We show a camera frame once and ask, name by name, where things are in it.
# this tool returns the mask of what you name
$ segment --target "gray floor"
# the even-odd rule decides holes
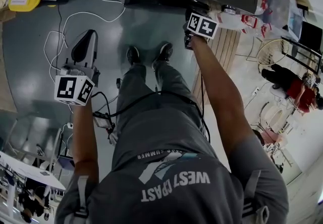
[[[101,0],[70,0],[66,5],[60,6],[62,13],[61,30],[66,18],[79,11],[93,12],[101,17],[114,19],[123,9],[121,4],[103,2]],[[70,111],[64,104],[54,101],[54,85],[48,74],[48,63],[43,54],[43,46],[51,30],[58,30],[59,14],[57,7],[38,7],[32,12],[18,13],[16,18],[4,24],[3,41],[6,71],[9,85],[17,106],[19,115],[0,112],[0,137],[8,133],[11,122],[15,117],[32,118],[29,124],[23,124],[21,132],[15,135],[13,143],[23,144],[28,136],[30,122],[36,123],[39,129],[57,128],[69,121]],[[150,65],[158,45],[163,41],[170,41],[174,45],[174,54],[171,65],[178,69],[191,87],[194,81],[196,61],[191,51],[184,49],[184,33],[182,26],[185,23],[184,11],[148,11],[144,9],[126,9],[123,16],[113,22],[105,23],[91,15],[73,16],[65,29],[68,44],[88,29],[98,32],[98,60],[96,66],[101,72],[99,87],[94,90],[102,91],[108,99],[118,94],[116,79],[122,77],[129,65],[126,62],[126,49],[129,44],[140,48],[145,63]],[[51,59],[56,54],[58,36],[52,34],[48,40],[46,51]],[[59,65],[64,62],[60,57]],[[155,78],[151,69],[147,71],[147,84],[155,87]],[[93,109],[103,105],[102,97],[93,99]],[[111,105],[115,111],[116,103]],[[34,117],[50,119],[42,125],[42,121],[35,121]],[[105,130],[96,130],[98,143],[106,145]],[[32,141],[49,139],[44,132],[29,137]]]

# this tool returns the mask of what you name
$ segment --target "black monitor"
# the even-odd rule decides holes
[[[323,30],[312,24],[303,21],[302,34],[299,43],[311,48],[314,51],[320,51]]]

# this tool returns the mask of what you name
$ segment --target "white box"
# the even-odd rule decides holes
[[[69,105],[86,105],[94,83],[87,76],[56,75],[54,99]]]

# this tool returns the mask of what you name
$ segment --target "black pants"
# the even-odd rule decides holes
[[[283,90],[287,91],[292,85],[292,82],[298,78],[298,76],[286,69],[281,67],[280,65],[272,65],[272,69],[274,71],[269,71],[267,69],[263,69],[261,75],[268,81],[279,85],[283,88]]]

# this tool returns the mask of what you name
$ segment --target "sneaker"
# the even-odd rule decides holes
[[[39,144],[36,145],[36,148],[37,148],[37,154],[39,156],[45,156],[45,153],[43,152],[42,148],[40,147]]]
[[[280,86],[278,84],[273,85],[273,89],[279,89],[279,88],[280,88]]]
[[[127,50],[127,59],[130,65],[141,63],[138,48],[131,45]]]
[[[172,56],[172,54],[173,54],[173,45],[171,43],[164,44],[160,49],[160,53],[159,53],[158,57],[155,60],[153,60],[152,67],[153,67],[154,63],[157,61],[168,62],[170,60],[170,57]]]

